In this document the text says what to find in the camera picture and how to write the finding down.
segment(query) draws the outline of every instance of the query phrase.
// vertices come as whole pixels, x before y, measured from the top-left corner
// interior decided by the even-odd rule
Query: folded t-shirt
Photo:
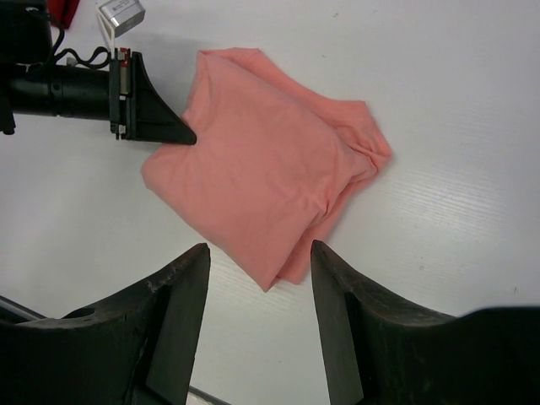
[[[183,119],[197,144],[159,148],[146,186],[265,291],[302,281],[311,242],[392,155],[363,101],[318,95],[257,49],[200,51]]]

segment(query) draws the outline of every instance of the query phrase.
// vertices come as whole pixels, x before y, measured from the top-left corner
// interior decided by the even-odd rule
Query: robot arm
[[[13,134],[13,113],[67,116],[111,123],[116,139],[194,144],[193,130],[150,83],[139,52],[98,48],[89,61],[57,53],[46,0],[0,0],[0,131]],[[71,53],[85,67],[59,66]],[[93,63],[101,53],[105,62]],[[100,70],[108,65],[109,71]]]

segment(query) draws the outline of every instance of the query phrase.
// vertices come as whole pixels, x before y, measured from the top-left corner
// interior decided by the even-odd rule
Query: white table
[[[395,151],[329,244],[392,291],[459,315],[540,303],[540,2],[153,0],[120,44],[177,111],[199,48],[261,47],[302,84],[363,99]],[[81,2],[66,46],[100,44]],[[17,116],[0,137],[0,294],[63,316],[202,241],[145,190],[151,144]],[[268,294],[221,251],[192,384],[234,405],[328,403],[311,281]]]

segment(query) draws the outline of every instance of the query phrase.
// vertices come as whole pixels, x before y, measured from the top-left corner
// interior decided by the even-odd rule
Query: black cable
[[[36,70],[31,71],[32,74],[42,73],[43,71],[47,70],[50,66],[56,65],[67,54],[72,55],[77,61],[77,64],[82,65],[88,69],[99,70],[99,69],[105,68],[111,63],[111,53],[104,46],[98,46],[97,48],[95,48],[94,53],[88,60],[84,60],[83,58],[81,58],[78,55],[78,53],[72,48],[66,48],[62,50],[60,53],[57,53],[58,48],[60,48],[60,45],[63,43],[64,38],[66,37],[66,30],[62,27],[62,25],[58,22],[58,20],[55,19],[49,13],[41,12],[37,8],[30,8],[27,11],[28,13],[30,13],[31,15],[34,15],[35,17],[39,19],[43,19],[46,22],[53,23],[58,28],[58,37],[57,37],[57,40],[55,40],[54,45],[51,48],[51,51],[49,52],[49,56],[40,67],[38,67]],[[106,54],[106,58],[103,62],[93,63],[96,57],[104,53]]]

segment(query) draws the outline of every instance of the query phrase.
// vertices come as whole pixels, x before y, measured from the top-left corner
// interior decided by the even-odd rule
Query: pink cloth
[[[318,95],[257,49],[199,52],[183,118],[197,144],[158,149],[146,186],[265,291],[302,281],[311,242],[392,155],[363,101]]]

